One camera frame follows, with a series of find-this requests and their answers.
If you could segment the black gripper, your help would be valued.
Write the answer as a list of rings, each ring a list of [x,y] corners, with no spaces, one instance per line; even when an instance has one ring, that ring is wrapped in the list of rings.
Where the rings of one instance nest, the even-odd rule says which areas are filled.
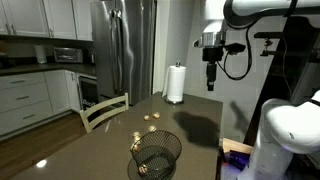
[[[209,62],[206,66],[207,90],[208,91],[214,90],[214,85],[215,85],[215,81],[216,81],[216,70],[217,70],[217,65],[214,63],[221,61],[222,56],[223,56],[223,48],[222,47],[213,47],[213,48],[204,48],[203,49],[202,60],[205,62]]]

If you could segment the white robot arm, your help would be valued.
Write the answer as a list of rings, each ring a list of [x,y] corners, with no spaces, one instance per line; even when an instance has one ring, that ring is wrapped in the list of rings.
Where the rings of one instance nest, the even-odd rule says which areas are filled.
[[[207,63],[207,87],[213,89],[217,62],[222,59],[226,31],[248,29],[268,16],[312,15],[320,0],[204,0],[207,22],[200,41]],[[237,180],[286,180],[295,154],[309,154],[320,148],[319,94],[294,106],[281,99],[269,99],[261,108],[256,142]]]

